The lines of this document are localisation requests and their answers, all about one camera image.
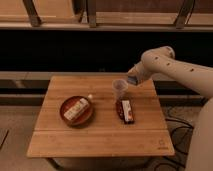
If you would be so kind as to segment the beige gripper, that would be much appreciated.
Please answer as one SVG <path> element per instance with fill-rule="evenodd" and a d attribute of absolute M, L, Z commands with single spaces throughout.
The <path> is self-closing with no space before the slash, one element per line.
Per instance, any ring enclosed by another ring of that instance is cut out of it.
<path fill-rule="evenodd" d="M 144 68 L 143 65 L 135 65 L 127 72 L 127 77 L 136 77 L 138 80 L 138 85 L 142 82 L 146 81 L 149 78 L 149 75 L 147 74 L 147 70 Z"/>

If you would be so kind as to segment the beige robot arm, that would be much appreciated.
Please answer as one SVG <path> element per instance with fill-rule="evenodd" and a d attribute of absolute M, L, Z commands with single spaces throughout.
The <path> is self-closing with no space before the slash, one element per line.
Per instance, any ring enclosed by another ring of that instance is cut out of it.
<path fill-rule="evenodd" d="M 127 72 L 127 82 L 139 85 L 161 73 L 206 97 L 193 130 L 185 171 L 213 171 L 213 68 L 175 60 L 170 46 L 145 51 Z"/>

